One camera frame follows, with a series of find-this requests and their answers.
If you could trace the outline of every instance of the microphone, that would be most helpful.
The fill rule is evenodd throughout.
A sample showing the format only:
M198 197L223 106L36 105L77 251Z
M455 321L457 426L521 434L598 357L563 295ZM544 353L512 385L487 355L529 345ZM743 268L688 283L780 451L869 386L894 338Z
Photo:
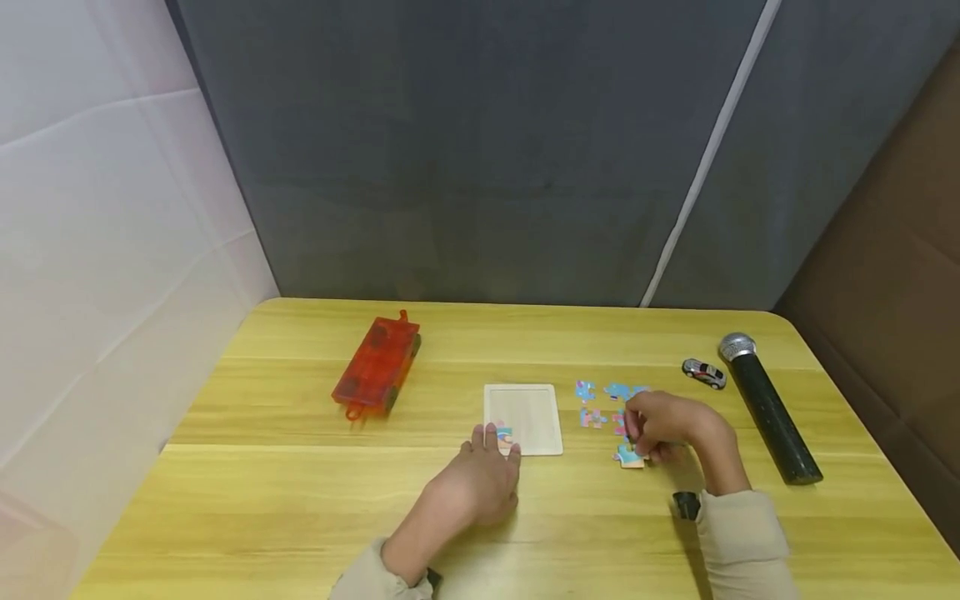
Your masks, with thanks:
M730 364L763 441L787 485L804 486L822 481L824 474L756 357L754 340L745 333L731 333L720 340L720 354Z

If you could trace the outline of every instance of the brown cardboard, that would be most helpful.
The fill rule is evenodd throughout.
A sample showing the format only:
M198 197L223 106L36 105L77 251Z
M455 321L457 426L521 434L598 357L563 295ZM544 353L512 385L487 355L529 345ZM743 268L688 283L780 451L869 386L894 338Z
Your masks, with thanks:
M960 554L960 44L780 301Z

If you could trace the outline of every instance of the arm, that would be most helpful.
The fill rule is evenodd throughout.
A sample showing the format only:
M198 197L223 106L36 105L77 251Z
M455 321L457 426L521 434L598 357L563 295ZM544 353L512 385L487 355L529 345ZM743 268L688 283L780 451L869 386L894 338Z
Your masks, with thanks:
M330 600L428 600L426 568L469 526L431 482L394 534L377 540L343 574Z
M799 598L773 503L753 491L730 424L706 404L665 392L638 394L627 408L637 452L657 460L663 443L680 442L700 459L707 489L697 533L714 600Z
M378 540L344 572L330 600L428 600L426 568L471 525L490 525L516 508L520 446L500 455L496 426L473 428L470 441L426 485L394 534Z
M754 492L725 420L706 425L692 442L707 489L700 495L697 534L714 600L800 597L786 565L786 538L773 502Z

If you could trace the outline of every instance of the microphone grille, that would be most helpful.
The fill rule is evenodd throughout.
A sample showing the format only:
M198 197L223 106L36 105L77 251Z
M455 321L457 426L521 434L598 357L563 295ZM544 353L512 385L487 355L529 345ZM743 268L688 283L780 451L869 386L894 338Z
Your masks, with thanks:
M720 340L720 354L727 362L744 354L756 354L756 342L746 333L729 333Z

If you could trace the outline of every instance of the transparent red toy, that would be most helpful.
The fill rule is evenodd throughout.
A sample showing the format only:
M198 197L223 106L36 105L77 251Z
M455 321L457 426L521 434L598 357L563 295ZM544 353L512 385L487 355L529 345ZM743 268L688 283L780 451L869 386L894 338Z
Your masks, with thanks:
M398 320L373 320L331 394L347 407L347 419L390 413L420 350L419 331L418 324L407 321L405 310L400 311Z

